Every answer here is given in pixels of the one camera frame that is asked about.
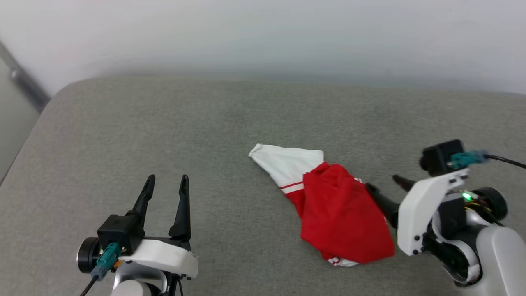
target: teal connector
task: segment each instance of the teal connector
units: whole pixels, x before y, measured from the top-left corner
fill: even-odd
[[[113,265],[119,260],[122,254],[120,246],[117,243],[111,243],[102,253],[102,256],[97,259],[97,265],[101,265],[107,270],[112,269]]]
[[[448,165],[454,169],[460,169],[461,167],[466,167],[470,164],[488,162],[489,159],[484,157],[487,153],[486,150],[472,150],[469,152],[455,153],[451,156],[451,162]]]
[[[97,281],[101,281],[117,263],[121,254],[122,251],[119,244],[109,244],[104,253],[97,259],[97,266],[91,272],[92,278],[97,276]]]

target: black cable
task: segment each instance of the black cable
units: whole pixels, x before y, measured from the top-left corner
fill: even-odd
[[[89,282],[88,286],[84,289],[84,291],[82,291],[80,296],[86,296],[86,294],[93,287],[93,284],[97,281],[97,279],[98,279],[98,275],[93,276],[92,280]]]
[[[183,285],[181,285],[181,279],[177,279],[177,282],[179,283],[179,291],[181,292],[181,296],[183,295]]]
[[[487,159],[494,159],[494,160],[498,160],[498,161],[507,162],[509,164],[513,164],[513,165],[516,165],[516,166],[521,167],[523,169],[526,169],[526,164],[520,163],[520,162],[515,161],[515,160],[507,159],[507,158],[504,158],[504,157],[501,157],[501,156],[496,156],[496,155],[491,155],[491,154],[484,154],[484,157],[487,158]]]
[[[500,223],[499,220],[497,220],[497,218],[495,218],[495,216],[493,216],[493,214],[488,210],[488,208],[486,208],[485,206],[483,205],[480,205],[480,208],[482,208],[482,210],[484,211],[484,213],[486,213],[486,215],[491,219],[493,220],[493,222],[495,224],[497,224],[498,226],[504,226],[504,224]]]

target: gray fabric surface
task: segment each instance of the gray fabric surface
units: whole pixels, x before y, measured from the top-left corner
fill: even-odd
[[[333,267],[300,240],[294,206],[248,156],[256,143],[325,151],[400,201],[390,175],[422,179],[423,147],[526,159],[522,95],[345,86],[115,78],[66,87],[44,110],[0,187],[0,294],[77,295],[89,281],[78,246],[133,206],[156,174],[146,233],[165,236],[181,175],[190,177],[199,277],[185,295],[453,295],[431,256]],[[526,171],[474,166],[471,189],[508,200],[526,236]],[[109,295],[113,275],[89,295]]]

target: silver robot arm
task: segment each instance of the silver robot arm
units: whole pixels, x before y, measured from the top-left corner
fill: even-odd
[[[119,260],[111,296],[151,296],[152,291],[173,295],[181,279],[197,277],[199,267],[194,253],[152,239],[144,239],[137,251]]]
[[[466,158],[455,163],[452,155]],[[420,163],[431,178],[393,176],[408,191],[401,204],[370,183],[366,188],[397,229],[398,247],[409,256],[436,256],[463,295],[524,295],[526,245],[500,223],[508,212],[504,197],[489,187],[462,189],[467,164],[484,162],[482,155],[465,153],[459,140],[424,149]]]

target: red garment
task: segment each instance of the red garment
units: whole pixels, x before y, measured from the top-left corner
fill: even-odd
[[[365,185],[339,165],[323,162],[304,175],[301,238],[328,260],[367,263],[394,254],[391,234]]]
[[[323,151],[257,144],[248,154],[295,205],[301,238],[335,266],[351,267],[393,255],[383,214],[365,185]]]

